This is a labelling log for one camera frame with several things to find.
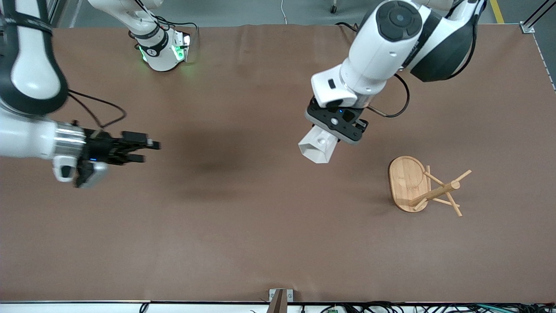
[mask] wooden post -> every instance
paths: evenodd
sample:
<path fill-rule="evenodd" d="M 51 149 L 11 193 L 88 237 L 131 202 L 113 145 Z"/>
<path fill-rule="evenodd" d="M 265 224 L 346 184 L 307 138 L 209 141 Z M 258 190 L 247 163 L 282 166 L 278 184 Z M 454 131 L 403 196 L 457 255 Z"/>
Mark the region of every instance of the wooden post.
<path fill-rule="evenodd" d="M 409 202 L 409 206 L 414 207 L 417 204 L 419 204 L 419 202 L 421 202 L 421 200 L 423 199 L 427 199 L 427 200 L 432 200 L 434 198 L 437 198 L 443 194 L 445 194 L 446 192 L 451 192 L 454 191 L 456 189 L 459 189 L 461 185 L 459 184 L 459 182 L 452 180 L 449 184 L 446 184 L 442 187 L 438 187 L 437 189 L 431 190 L 423 195 L 418 196 L 417 198 L 411 200 Z"/>
<path fill-rule="evenodd" d="M 430 175 L 430 165 L 427 165 L 427 166 L 426 166 L 425 175 L 426 175 L 427 173 Z M 428 177 L 428 176 L 426 177 L 426 182 L 429 184 L 429 190 L 433 190 L 433 186 L 430 184 L 430 177 Z"/>
<path fill-rule="evenodd" d="M 449 192 L 446 192 L 446 195 L 448 196 L 448 200 L 450 200 L 450 204 L 452 205 L 452 207 L 455 210 L 455 213 L 459 216 L 462 217 L 463 215 L 461 214 L 461 211 L 459 210 L 459 207 L 457 204 L 455 204 L 454 198 L 452 198 L 451 194 Z"/>
<path fill-rule="evenodd" d="M 451 206 L 451 203 L 450 203 L 450 202 L 445 201 L 445 200 L 442 200 L 442 199 L 439 199 L 439 198 L 434 198 L 433 201 L 436 201 L 436 202 L 438 202 L 438 203 L 444 203 L 444 204 L 447 204 L 447 205 Z"/>
<path fill-rule="evenodd" d="M 455 181 L 459 182 L 460 180 L 462 180 L 464 177 L 466 177 L 467 175 L 471 174 L 471 170 L 468 169 L 467 172 L 463 173 L 462 175 L 460 175 L 460 177 L 456 178 Z"/>
<path fill-rule="evenodd" d="M 287 313 L 287 291 L 277 289 L 266 313 Z"/>
<path fill-rule="evenodd" d="M 413 212 L 416 212 L 421 209 L 421 206 L 426 203 L 426 198 L 423 198 L 417 205 L 413 208 Z"/>

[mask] yellow floor line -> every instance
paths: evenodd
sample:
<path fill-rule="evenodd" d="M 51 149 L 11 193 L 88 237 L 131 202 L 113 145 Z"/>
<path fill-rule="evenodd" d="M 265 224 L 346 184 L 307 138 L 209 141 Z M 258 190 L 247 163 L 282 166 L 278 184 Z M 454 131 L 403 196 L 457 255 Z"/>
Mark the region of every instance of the yellow floor line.
<path fill-rule="evenodd" d="M 496 18 L 496 23 L 504 24 L 504 18 L 502 17 L 502 12 L 500 12 L 498 1 L 490 0 L 490 6 L 492 6 L 492 11 L 494 11 L 494 17 Z"/>

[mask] white cable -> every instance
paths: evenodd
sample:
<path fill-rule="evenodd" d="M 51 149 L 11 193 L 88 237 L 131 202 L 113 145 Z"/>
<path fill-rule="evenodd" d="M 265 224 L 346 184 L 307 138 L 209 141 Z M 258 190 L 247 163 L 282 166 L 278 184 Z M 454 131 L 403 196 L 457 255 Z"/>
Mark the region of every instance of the white cable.
<path fill-rule="evenodd" d="M 284 15 L 284 22 L 286 22 L 287 25 L 286 13 L 284 13 L 284 0 L 282 0 L 282 3 L 280 4 L 280 9 L 282 10 L 282 15 Z"/>

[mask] wooden mug tree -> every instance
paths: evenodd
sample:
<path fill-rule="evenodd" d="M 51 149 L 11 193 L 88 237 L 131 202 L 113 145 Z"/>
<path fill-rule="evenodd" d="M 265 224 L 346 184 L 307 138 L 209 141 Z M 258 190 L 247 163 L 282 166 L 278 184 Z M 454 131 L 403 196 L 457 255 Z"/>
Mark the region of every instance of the wooden mug tree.
<path fill-rule="evenodd" d="M 422 163 L 411 156 L 400 156 L 390 163 L 390 189 L 392 197 L 398 208 L 406 212 L 422 211 L 428 201 L 451 205 L 456 214 L 461 217 L 459 205 L 456 204 L 450 192 L 460 188 L 460 180 L 469 175 L 471 170 L 460 175 L 448 184 L 430 174 L 430 166 L 425 168 Z M 440 187 L 431 188 L 430 180 L 434 180 Z M 448 201 L 438 197 L 446 194 Z"/>

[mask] gray floor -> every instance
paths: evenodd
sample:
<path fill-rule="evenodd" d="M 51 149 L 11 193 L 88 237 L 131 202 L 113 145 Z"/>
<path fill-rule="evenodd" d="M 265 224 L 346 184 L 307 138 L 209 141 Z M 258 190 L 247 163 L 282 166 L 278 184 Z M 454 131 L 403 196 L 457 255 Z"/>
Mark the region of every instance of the gray floor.
<path fill-rule="evenodd" d="M 544 0 L 498 0 L 505 23 L 525 21 L 543 2 Z M 544 62 L 554 77 L 556 75 L 556 7 L 548 11 L 534 28 Z"/>
<path fill-rule="evenodd" d="M 290 24 L 331 25 L 360 23 L 373 0 L 339 0 L 336 14 L 330 13 L 331 0 L 284 0 Z M 94 9 L 87 0 L 69 0 L 60 27 L 123 27 L 108 14 Z M 281 0 L 165 0 L 154 10 L 167 20 L 194 22 L 200 27 L 283 24 Z M 489 7 L 481 23 L 496 23 Z"/>

